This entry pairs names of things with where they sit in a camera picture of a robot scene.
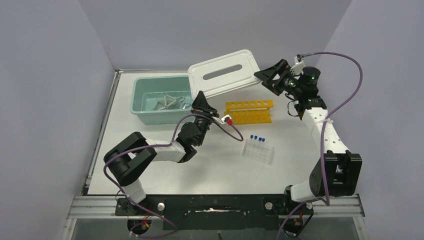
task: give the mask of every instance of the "white storage box lid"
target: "white storage box lid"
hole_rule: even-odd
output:
[[[188,68],[191,96],[203,91],[206,98],[261,82],[254,76],[260,69],[249,50],[240,50]]]

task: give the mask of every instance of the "white table surface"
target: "white table surface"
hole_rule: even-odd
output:
[[[184,73],[123,73],[116,89],[110,115],[100,145],[88,193],[114,195],[118,188],[103,174],[103,157],[133,132],[146,138],[169,141],[175,124],[144,125],[130,113],[134,81],[143,77],[184,75]],[[306,125],[287,114],[288,99],[276,96],[258,84],[208,99],[222,116],[225,102],[272,100],[272,123],[237,125],[244,138],[264,137],[274,146],[270,165],[242,157],[244,142],[223,133],[214,124],[203,145],[188,162],[153,162],[140,177],[147,194],[281,194],[288,185],[309,178],[319,159],[319,151]]]

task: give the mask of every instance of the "purple cable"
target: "purple cable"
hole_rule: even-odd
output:
[[[291,210],[291,212],[287,215],[287,217],[284,219],[284,221],[281,223],[281,226],[279,226],[278,232],[277,232],[277,237],[275,238],[276,240],[280,239],[280,235],[281,232],[283,230],[284,225],[287,223],[287,221],[289,220],[289,218],[295,214],[295,212],[301,208],[304,204],[306,204],[305,202],[301,202],[299,205],[297,205],[295,208],[293,208],[293,210]]]
[[[325,117],[325,120],[328,120],[335,112],[337,112],[340,108],[342,108],[344,105],[346,105],[359,91],[359,88],[362,85],[362,79],[363,79],[363,71],[362,71],[362,67],[359,64],[358,61],[356,61],[355,59],[353,59],[350,56],[344,55],[344,54],[340,54],[340,53],[336,53],[336,52],[329,52],[329,51],[320,51],[320,52],[313,52],[313,53],[307,53],[307,54],[303,54],[303,57],[309,57],[309,56],[313,56],[313,55],[334,55],[334,56],[339,56],[345,59],[349,59],[350,61],[354,62],[356,64],[356,66],[359,69],[359,82],[358,85],[356,86],[355,91],[353,91],[352,95],[350,95],[344,102],[342,102],[339,106],[337,106],[336,108],[334,108],[332,111],[330,111],[327,115],[327,117]],[[327,174],[326,174],[326,162],[324,160],[324,132],[326,129],[326,125],[327,125],[327,121],[324,121],[322,123],[322,130],[321,130],[321,143],[320,143],[320,162],[321,162],[321,172],[322,172],[322,181],[324,183],[324,192],[325,192],[325,201],[323,201],[325,203],[325,205],[329,206],[330,205],[330,193],[329,193],[329,186],[327,183]]]
[[[137,237],[140,237],[140,238],[142,238],[142,239],[156,239],[156,238],[162,238],[162,237],[166,237],[166,236],[169,236],[169,235],[171,235],[171,234],[173,234],[173,233],[175,233],[178,229],[177,229],[177,226],[173,223],[173,222],[171,222],[170,220],[168,220],[168,219],[166,219],[165,217],[163,217],[163,216],[161,216],[161,215],[159,215],[159,214],[157,214],[157,213],[155,213],[155,212],[153,212],[153,211],[150,211],[149,209],[147,209],[147,208],[145,208],[145,207],[143,207],[143,206],[141,206],[140,204],[138,204],[137,202],[135,202],[134,200],[132,200],[129,196],[127,196],[127,195],[125,195],[125,192],[124,192],[124,189],[119,185],[119,183],[117,183],[109,174],[108,174],[108,171],[107,171],[107,169],[108,169],[108,166],[111,164],[111,163],[113,163],[116,159],[118,159],[119,157],[122,157],[123,155],[126,155],[126,154],[129,154],[129,153],[132,153],[132,152],[136,152],[136,151],[141,151],[141,150],[143,150],[143,149],[146,149],[146,148],[157,148],[157,147],[170,147],[171,145],[172,145],[172,142],[175,140],[175,136],[176,136],[176,134],[177,134],[177,130],[178,130],[178,127],[180,126],[180,124],[181,124],[181,122],[184,120],[184,119],[186,119],[186,118],[188,118],[188,117],[192,117],[192,116],[196,116],[196,117],[201,117],[201,118],[205,118],[205,119],[208,119],[208,120],[210,120],[210,121],[212,121],[214,124],[216,124],[222,131],[224,131],[226,134],[228,134],[230,137],[232,137],[233,139],[235,139],[235,140],[237,140],[237,141],[239,141],[239,142],[243,142],[243,140],[244,140],[244,138],[243,138],[243,135],[240,133],[240,131],[234,126],[234,125],[231,125],[231,127],[239,134],[239,136],[240,136],[240,139],[238,139],[238,138],[236,138],[235,136],[233,136],[231,133],[229,133],[227,130],[225,130],[222,126],[220,126],[218,123],[216,123],[214,120],[212,120],[211,118],[209,118],[209,117],[206,117],[206,116],[203,116],[203,115],[201,115],[201,114],[196,114],[196,113],[193,113],[193,114],[189,114],[189,115],[187,115],[187,116],[184,116],[183,118],[181,118],[179,121],[178,121],[178,123],[176,124],[176,126],[175,126],[175,130],[174,130],[174,132],[173,132],[173,135],[172,135],[172,139],[171,139],[171,141],[170,141],[170,143],[168,143],[168,144],[153,144],[153,145],[147,145],[147,146],[141,146],[141,147],[136,147],[136,148],[133,148],[133,149],[130,149],[130,150],[127,150],[127,151],[124,151],[124,152],[121,152],[120,154],[118,154],[118,155],[116,155],[116,156],[114,156],[114,157],[112,157],[112,159],[110,159],[109,161],[107,161],[105,164],[104,164],[104,167],[103,167],[103,173],[104,173],[104,175],[106,176],[106,178],[107,179],[109,179],[113,184],[115,184],[118,188],[119,188],[119,190],[124,194],[124,196],[126,197],[126,199],[128,200],[128,201],[130,201],[133,205],[135,205],[135,206],[137,206],[138,208],[140,208],[141,210],[143,210],[143,211],[145,211],[145,212],[147,212],[147,213],[149,213],[149,214],[151,214],[151,215],[153,215],[153,216],[156,216],[156,217],[158,217],[158,218],[160,218],[160,219],[162,219],[164,222],[166,222],[166,223],[168,223],[168,224],[170,224],[171,226],[173,226],[174,227],[174,230],[172,230],[172,231],[170,231],[170,232],[166,232],[166,233],[163,233],[163,234],[159,234],[159,235],[154,235],[154,236],[142,236],[142,235],[137,235]],[[140,224],[136,224],[136,225],[134,225],[131,229],[130,229],[130,231],[132,232],[133,231],[133,229],[134,228],[136,228],[136,227],[138,227]]]

